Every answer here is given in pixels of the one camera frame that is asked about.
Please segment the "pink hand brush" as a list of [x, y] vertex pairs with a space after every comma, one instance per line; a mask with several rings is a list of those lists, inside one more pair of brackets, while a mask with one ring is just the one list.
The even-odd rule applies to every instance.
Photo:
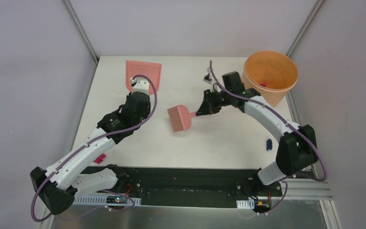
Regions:
[[192, 119], [197, 116], [196, 112], [190, 112], [184, 105], [168, 108], [167, 113], [173, 132], [188, 130], [192, 126]]

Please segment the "pink dustpan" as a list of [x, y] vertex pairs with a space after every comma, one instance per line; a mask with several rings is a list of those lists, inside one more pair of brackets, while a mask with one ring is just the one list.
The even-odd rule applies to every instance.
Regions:
[[162, 65], [154, 62], [127, 60], [125, 66], [125, 85], [131, 92], [131, 78], [145, 78], [150, 83], [149, 95], [158, 92], [161, 79]]

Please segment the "orange plastic bucket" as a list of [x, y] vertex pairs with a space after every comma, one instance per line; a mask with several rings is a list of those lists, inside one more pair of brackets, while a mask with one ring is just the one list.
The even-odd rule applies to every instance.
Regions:
[[[246, 89], [254, 88], [272, 106], [276, 107], [296, 85], [299, 72], [296, 64], [276, 51], [257, 51], [244, 63], [241, 80]], [[266, 83], [267, 88], [260, 86]]]

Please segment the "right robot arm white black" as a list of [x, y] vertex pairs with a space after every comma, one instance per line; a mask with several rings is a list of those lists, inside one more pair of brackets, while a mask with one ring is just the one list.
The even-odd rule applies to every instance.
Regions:
[[314, 129], [283, 118], [258, 91], [245, 88], [238, 72], [224, 74], [224, 85], [220, 85], [212, 73], [203, 80], [210, 89], [203, 93], [197, 116], [213, 115], [224, 106], [233, 106], [259, 122], [279, 143], [275, 161], [259, 170], [251, 183], [255, 194], [264, 195], [270, 190], [270, 184], [318, 161]]

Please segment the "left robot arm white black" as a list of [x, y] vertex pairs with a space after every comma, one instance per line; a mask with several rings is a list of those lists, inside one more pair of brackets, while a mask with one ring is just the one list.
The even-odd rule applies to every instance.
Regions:
[[126, 175], [117, 165], [106, 166], [104, 170], [90, 175], [83, 176], [81, 173], [98, 156], [131, 136], [148, 121], [156, 105], [157, 101], [152, 102], [148, 93], [129, 93], [125, 103], [106, 114], [76, 149], [46, 169], [34, 168], [30, 172], [35, 191], [30, 207], [32, 218], [38, 221], [35, 215], [38, 199], [52, 215], [59, 215], [82, 196], [107, 189], [115, 193], [123, 192]]

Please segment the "magenta paper scrap bottom left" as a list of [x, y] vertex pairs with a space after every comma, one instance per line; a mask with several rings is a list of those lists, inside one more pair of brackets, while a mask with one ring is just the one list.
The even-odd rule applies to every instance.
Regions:
[[96, 164], [101, 164], [105, 158], [106, 158], [106, 154], [103, 153], [103, 154], [99, 155], [93, 162]]

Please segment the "dark blue paper scrap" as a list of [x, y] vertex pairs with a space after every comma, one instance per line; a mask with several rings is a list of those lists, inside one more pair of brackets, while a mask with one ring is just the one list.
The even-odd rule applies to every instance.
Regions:
[[266, 150], [271, 151], [272, 149], [273, 149], [273, 141], [272, 141], [272, 139], [268, 139], [266, 141]]

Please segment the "left circuit board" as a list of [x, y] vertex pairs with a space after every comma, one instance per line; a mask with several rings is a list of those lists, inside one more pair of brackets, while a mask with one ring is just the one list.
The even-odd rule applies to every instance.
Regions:
[[121, 196], [108, 196], [106, 198], [107, 204], [128, 204], [129, 200]]

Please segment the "circuit board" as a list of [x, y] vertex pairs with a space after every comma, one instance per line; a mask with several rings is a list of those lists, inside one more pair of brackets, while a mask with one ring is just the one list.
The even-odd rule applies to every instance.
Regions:
[[108, 196], [106, 198], [107, 204], [128, 204], [129, 200], [121, 196]]
[[271, 202], [257, 202], [255, 203], [253, 211], [259, 214], [263, 214], [270, 211], [271, 208]]

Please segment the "right circuit board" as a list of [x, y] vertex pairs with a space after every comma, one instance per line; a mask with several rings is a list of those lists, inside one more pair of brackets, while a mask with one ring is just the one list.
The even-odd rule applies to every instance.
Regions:
[[257, 202], [255, 203], [253, 211], [259, 214], [263, 214], [270, 211], [271, 208], [271, 202]]

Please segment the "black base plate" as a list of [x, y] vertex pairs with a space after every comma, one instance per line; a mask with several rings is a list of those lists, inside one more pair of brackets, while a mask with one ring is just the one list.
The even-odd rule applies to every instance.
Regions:
[[249, 197], [281, 198], [279, 182], [257, 186], [256, 169], [120, 167], [114, 193], [128, 193], [145, 206], [236, 208]]

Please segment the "aluminium frame rail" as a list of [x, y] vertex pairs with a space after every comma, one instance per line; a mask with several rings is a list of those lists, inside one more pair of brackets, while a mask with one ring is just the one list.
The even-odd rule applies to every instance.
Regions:
[[287, 193], [288, 200], [333, 200], [330, 187], [326, 182], [318, 182], [310, 179], [291, 178], [281, 183], [281, 191]]

